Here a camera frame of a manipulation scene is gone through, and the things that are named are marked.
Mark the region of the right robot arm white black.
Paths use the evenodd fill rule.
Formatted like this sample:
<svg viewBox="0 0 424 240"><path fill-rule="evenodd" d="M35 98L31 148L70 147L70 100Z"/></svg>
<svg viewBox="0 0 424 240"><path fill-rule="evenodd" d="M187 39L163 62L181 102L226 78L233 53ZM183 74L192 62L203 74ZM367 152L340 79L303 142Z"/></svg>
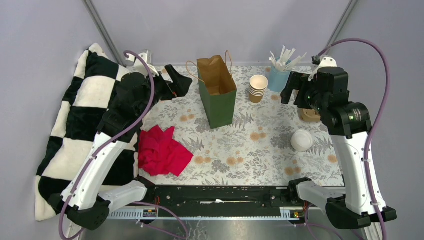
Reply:
<svg viewBox="0 0 424 240"><path fill-rule="evenodd" d="M293 206L308 202L320 208L337 229L358 230L396 220L397 212L382 197L372 150L366 143L372 130L369 111L364 104L349 100L348 83L348 73L341 67L323 67L314 75L289 75L281 102L287 104L297 91L294 104L320 115L343 171L345 193L303 177L289 182L286 198Z"/></svg>

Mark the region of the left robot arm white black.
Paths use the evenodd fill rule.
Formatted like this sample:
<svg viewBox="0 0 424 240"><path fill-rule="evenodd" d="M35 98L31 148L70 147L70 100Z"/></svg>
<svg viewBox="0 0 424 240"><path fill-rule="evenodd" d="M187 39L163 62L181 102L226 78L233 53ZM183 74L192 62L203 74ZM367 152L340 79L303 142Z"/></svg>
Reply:
<svg viewBox="0 0 424 240"><path fill-rule="evenodd" d="M131 72L116 89L112 107L102 117L90 152L81 169L62 193L54 194L49 202L60 209L59 222L69 219L82 230L96 230L109 214L130 204L152 204L155 192L138 180L113 190L101 191L101 185L120 154L141 128L142 120L159 101L184 97L193 80L165 67L171 80L161 75Z"/></svg>

